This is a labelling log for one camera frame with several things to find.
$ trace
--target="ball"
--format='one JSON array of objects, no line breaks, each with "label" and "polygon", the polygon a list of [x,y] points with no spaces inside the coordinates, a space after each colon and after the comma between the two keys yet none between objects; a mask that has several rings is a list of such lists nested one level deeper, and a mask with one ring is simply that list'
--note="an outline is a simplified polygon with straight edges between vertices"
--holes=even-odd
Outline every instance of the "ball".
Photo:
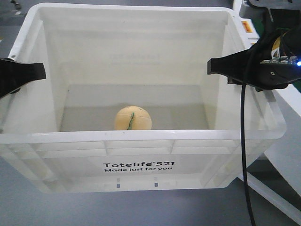
[{"label": "ball", "polygon": [[141,107],[127,106],[116,114],[114,128],[115,130],[151,129],[151,117]]}]

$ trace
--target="plastic storage box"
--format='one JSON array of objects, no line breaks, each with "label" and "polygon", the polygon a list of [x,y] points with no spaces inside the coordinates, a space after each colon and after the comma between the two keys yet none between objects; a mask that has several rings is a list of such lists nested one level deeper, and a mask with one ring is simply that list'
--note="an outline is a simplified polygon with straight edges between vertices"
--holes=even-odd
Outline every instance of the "plastic storage box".
[{"label": "plastic storage box", "polygon": [[[249,45],[226,8],[36,5],[9,57],[47,79],[1,100],[1,156],[43,192],[225,187],[241,172],[241,87],[207,61]],[[152,130],[114,131],[127,105]],[[248,87],[247,164],[284,131],[272,93]]]}]

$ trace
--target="black clamp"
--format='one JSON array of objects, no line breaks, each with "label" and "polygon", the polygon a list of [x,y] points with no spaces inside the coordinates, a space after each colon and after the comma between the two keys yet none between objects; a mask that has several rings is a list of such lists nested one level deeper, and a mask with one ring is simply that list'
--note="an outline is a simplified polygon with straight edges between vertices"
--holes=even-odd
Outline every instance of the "black clamp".
[{"label": "black clamp", "polygon": [[[284,89],[301,80],[301,1],[249,3],[265,9],[263,35],[248,50],[209,60],[207,73],[225,75],[229,83],[245,82],[258,91]],[[250,59],[249,76],[245,78]]]},{"label": "black clamp", "polygon": [[28,82],[46,78],[43,63],[24,64],[0,58],[0,99]]}]

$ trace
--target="black cable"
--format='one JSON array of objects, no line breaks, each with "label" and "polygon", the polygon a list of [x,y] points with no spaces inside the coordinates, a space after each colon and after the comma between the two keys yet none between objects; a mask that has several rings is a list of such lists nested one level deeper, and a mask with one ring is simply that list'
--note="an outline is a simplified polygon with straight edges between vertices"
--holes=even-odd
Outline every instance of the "black cable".
[{"label": "black cable", "polygon": [[246,93],[246,83],[243,83],[241,88],[240,96],[240,139],[241,139],[241,158],[242,158],[242,167],[243,167],[243,176],[244,176],[244,187],[245,187],[245,196],[246,204],[248,207],[249,217],[251,220],[252,226],[256,226],[253,210],[250,201],[248,177],[246,171],[246,140],[245,140],[245,93]]},{"label": "black cable", "polygon": [[241,158],[242,158],[242,168],[243,168],[243,178],[244,178],[244,189],[245,189],[245,196],[246,196],[246,205],[249,212],[249,217],[252,226],[256,226],[254,220],[254,214],[252,210],[251,200],[250,200],[250,193],[249,193],[249,185],[248,185],[248,177],[247,177],[247,170],[246,170],[246,139],[245,139],[245,95],[246,95],[246,82],[247,78],[249,77],[251,66],[257,49],[259,48],[258,44],[255,44],[253,50],[250,54],[248,59],[246,70],[244,72],[244,80],[241,88],[241,96],[240,96],[240,140],[241,140]]}]

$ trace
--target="printed label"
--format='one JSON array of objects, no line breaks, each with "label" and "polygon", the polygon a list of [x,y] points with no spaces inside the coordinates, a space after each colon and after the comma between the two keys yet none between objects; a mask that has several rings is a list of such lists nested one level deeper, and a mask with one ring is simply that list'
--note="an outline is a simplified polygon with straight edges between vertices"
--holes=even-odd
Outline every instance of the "printed label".
[{"label": "printed label", "polygon": [[152,161],[152,162],[131,162],[131,163],[103,163],[103,170],[110,172],[137,172],[137,171],[166,171],[172,170],[174,161]]},{"label": "printed label", "polygon": [[244,26],[245,31],[247,33],[252,33],[253,32],[252,29],[251,29],[251,26],[249,25],[249,23],[247,21],[242,21],[242,23],[243,23],[243,26]]}]

